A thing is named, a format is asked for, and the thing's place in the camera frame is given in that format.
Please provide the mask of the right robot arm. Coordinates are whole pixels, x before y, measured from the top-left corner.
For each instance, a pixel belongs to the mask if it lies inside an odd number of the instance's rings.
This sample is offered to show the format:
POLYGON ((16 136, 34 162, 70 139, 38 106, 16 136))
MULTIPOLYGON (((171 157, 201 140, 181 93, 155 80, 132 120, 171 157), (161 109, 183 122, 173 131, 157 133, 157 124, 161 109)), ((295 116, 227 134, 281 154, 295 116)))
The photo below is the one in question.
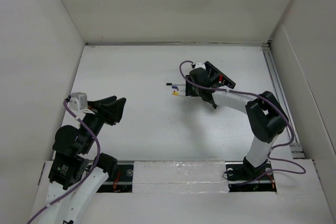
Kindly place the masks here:
POLYGON ((283 109, 269 91, 254 94, 221 88, 222 84, 209 76, 204 64, 194 63, 192 67, 186 83, 197 97, 213 108, 226 106, 247 115, 254 138, 243 159, 242 170, 250 178, 256 176, 264 169, 274 141, 287 126, 288 118, 283 109))

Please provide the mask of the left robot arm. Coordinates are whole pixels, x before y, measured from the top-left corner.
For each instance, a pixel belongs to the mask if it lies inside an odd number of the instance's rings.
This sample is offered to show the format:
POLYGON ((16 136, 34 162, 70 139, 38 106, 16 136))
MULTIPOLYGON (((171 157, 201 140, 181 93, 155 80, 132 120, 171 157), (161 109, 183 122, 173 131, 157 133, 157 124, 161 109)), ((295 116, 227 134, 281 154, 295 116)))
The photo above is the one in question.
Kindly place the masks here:
POLYGON ((126 101, 116 96, 89 101, 82 92, 65 98, 63 105, 79 126, 56 132, 46 204, 35 214, 39 223, 79 223, 98 189, 117 176, 118 161, 102 153, 98 134, 105 124, 121 121, 126 101))

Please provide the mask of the black two-compartment organizer box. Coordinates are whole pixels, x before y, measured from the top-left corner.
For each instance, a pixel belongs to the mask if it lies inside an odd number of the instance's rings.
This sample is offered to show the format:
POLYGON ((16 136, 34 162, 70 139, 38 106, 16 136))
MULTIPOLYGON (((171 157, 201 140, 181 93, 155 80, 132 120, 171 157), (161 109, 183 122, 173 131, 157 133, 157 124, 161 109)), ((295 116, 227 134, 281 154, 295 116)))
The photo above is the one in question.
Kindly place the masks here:
POLYGON ((236 83, 227 75, 222 73, 219 69, 217 69, 212 63, 206 61, 204 62, 204 65, 211 81, 211 87, 220 88, 226 86, 230 89, 235 87, 236 83))

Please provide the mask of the purple-capped white marker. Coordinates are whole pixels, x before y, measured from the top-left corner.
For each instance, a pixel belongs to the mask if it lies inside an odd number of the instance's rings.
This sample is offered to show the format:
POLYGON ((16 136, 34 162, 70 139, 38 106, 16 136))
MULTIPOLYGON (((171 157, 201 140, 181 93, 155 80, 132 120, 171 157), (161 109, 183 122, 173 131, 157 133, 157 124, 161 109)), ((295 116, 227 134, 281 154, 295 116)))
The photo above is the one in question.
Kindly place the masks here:
POLYGON ((175 90, 185 90, 185 87, 184 86, 172 86, 172 89, 175 89, 175 90))

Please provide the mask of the black-capped white marker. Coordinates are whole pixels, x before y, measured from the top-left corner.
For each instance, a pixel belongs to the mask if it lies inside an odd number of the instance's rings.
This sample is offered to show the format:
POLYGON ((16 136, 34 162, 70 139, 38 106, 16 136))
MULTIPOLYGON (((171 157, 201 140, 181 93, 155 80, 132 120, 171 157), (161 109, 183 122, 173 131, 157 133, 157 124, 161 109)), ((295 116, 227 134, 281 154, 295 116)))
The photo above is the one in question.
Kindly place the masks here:
POLYGON ((179 86, 185 86, 186 84, 185 83, 171 83, 171 82, 167 82, 166 83, 166 86, 176 86, 176 87, 179 87, 179 86))

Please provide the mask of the white foam block front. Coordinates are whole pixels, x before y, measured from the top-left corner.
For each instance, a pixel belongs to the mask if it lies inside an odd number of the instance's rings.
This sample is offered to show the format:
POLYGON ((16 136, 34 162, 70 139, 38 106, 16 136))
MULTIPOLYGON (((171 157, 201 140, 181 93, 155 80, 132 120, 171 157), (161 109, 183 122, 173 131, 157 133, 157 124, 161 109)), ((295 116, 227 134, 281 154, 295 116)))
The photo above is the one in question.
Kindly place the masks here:
POLYGON ((138 194, 220 194, 228 182, 223 161, 137 161, 132 192, 138 194))

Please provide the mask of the aluminium rail right edge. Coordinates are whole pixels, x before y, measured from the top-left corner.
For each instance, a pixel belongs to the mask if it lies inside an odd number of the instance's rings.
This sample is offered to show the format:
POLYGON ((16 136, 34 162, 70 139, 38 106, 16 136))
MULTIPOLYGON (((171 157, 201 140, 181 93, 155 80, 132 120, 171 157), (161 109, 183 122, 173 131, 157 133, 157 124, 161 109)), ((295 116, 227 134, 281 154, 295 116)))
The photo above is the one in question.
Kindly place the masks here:
POLYGON ((266 62, 266 65, 267 65, 267 68, 270 74, 272 85, 275 90, 275 96, 277 97, 282 109, 286 113, 289 123, 292 126, 293 131, 294 131, 294 139, 290 145, 292 156, 294 159, 306 159, 301 143, 299 141, 299 137, 298 137, 298 134, 295 128, 295 124, 294 124, 294 121, 293 121, 293 118, 292 118, 292 115, 289 109, 289 105, 288 105, 283 87, 281 85, 280 77, 279 77, 278 71, 275 66, 275 62, 271 54, 271 49, 268 44, 262 44, 261 48, 262 48, 265 62, 266 62))

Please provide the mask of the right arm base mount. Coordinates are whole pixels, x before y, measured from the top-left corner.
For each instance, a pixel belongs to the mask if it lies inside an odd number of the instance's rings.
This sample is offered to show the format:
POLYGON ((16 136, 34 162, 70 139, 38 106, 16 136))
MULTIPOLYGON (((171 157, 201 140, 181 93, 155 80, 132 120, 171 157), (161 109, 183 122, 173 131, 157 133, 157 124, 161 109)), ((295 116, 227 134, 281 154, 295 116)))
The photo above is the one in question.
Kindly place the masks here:
POLYGON ((243 163, 230 163, 226 164, 226 171, 223 172, 222 177, 228 181, 228 189, 230 193, 243 193, 243 192, 276 192, 276 185, 273 175, 264 175, 263 177, 248 182, 257 178, 263 171, 257 173, 250 173, 244 170, 243 163))

